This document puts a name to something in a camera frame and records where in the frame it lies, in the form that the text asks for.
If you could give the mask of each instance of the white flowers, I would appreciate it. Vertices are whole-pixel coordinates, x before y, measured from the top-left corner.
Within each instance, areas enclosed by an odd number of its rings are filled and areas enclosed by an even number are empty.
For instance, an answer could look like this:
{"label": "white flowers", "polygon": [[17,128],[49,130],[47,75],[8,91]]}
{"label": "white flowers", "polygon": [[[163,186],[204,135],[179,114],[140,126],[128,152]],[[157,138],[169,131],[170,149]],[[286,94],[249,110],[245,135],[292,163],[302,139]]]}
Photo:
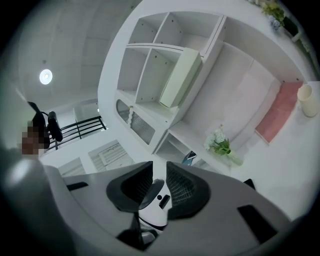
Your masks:
{"label": "white flowers", "polygon": [[210,150],[210,148],[212,148],[215,145],[215,139],[216,135],[211,133],[205,140],[204,148],[206,150]]}
{"label": "white flowers", "polygon": [[215,134],[215,142],[216,142],[216,143],[222,143],[222,142],[225,141],[226,136],[225,136],[225,135],[223,134],[223,132],[222,132],[222,126],[220,126],[219,129],[216,129],[216,130],[214,131],[214,134]]}
{"label": "white flowers", "polygon": [[218,129],[216,129],[214,132],[212,132],[205,140],[205,143],[203,144],[204,148],[206,150],[210,150],[210,148],[216,147],[217,144],[222,143],[225,141],[226,136],[224,135],[222,131],[222,125]]}
{"label": "white flowers", "polygon": [[278,20],[276,20],[275,17],[273,17],[272,15],[268,15],[267,19],[268,19],[269,25],[274,31],[277,31],[280,28],[281,24]]}

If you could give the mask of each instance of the small plant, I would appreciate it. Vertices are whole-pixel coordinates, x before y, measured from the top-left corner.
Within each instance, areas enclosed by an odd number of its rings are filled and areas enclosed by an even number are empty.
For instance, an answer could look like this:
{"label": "small plant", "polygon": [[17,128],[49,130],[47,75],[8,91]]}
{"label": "small plant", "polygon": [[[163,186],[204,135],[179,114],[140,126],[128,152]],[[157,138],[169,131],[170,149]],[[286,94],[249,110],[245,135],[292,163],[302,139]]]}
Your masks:
{"label": "small plant", "polygon": [[285,12],[276,2],[266,3],[262,12],[268,16],[273,16],[281,26],[284,25]]}
{"label": "small plant", "polygon": [[226,139],[222,127],[223,125],[221,124],[218,129],[206,138],[204,143],[206,150],[209,151],[211,148],[214,148],[214,152],[221,156],[231,152],[229,139]]}

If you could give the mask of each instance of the black stair railing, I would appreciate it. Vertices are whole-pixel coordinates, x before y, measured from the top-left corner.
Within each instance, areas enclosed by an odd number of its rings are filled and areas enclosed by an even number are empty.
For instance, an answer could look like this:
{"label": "black stair railing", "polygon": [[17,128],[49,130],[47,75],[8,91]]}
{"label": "black stair railing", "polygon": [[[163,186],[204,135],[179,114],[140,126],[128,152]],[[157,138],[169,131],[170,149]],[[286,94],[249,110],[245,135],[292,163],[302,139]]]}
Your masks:
{"label": "black stair railing", "polygon": [[89,118],[80,122],[75,122],[65,127],[62,127],[61,131],[62,131],[63,139],[61,142],[57,142],[55,139],[52,139],[52,136],[49,132],[50,147],[48,148],[48,151],[53,148],[57,150],[59,149],[59,146],[64,143],[67,143],[77,138],[82,139],[84,135],[87,135],[102,129],[106,130],[107,128],[102,122],[101,116],[96,116],[96,117],[92,117],[92,118]]}

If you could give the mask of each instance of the green leaves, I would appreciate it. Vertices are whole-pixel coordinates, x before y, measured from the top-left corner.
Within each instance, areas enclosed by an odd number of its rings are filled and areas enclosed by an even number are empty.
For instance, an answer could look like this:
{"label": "green leaves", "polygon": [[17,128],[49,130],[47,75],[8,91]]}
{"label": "green leaves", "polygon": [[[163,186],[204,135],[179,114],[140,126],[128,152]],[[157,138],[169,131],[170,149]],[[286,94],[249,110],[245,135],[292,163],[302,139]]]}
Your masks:
{"label": "green leaves", "polygon": [[215,143],[216,145],[213,146],[214,152],[220,156],[230,153],[230,142],[229,139],[225,139],[221,143]]}

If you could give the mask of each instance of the potted plant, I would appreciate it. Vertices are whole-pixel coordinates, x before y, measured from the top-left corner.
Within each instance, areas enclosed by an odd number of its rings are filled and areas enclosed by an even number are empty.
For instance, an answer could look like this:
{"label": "potted plant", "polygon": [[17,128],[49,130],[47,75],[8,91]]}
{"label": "potted plant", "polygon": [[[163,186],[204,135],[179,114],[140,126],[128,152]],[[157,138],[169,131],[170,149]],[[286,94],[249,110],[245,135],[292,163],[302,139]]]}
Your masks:
{"label": "potted plant", "polygon": [[222,128],[223,125],[221,124],[218,129],[216,129],[214,132],[211,132],[211,134],[206,138],[203,146],[210,153],[218,154],[220,156],[226,155],[226,157],[233,163],[241,166],[243,161],[237,156],[234,150],[230,149],[229,139],[226,139]]}
{"label": "potted plant", "polygon": [[268,21],[275,31],[282,26],[292,37],[298,34],[299,30],[296,24],[285,16],[284,10],[276,2],[266,3],[262,12],[267,15]]}

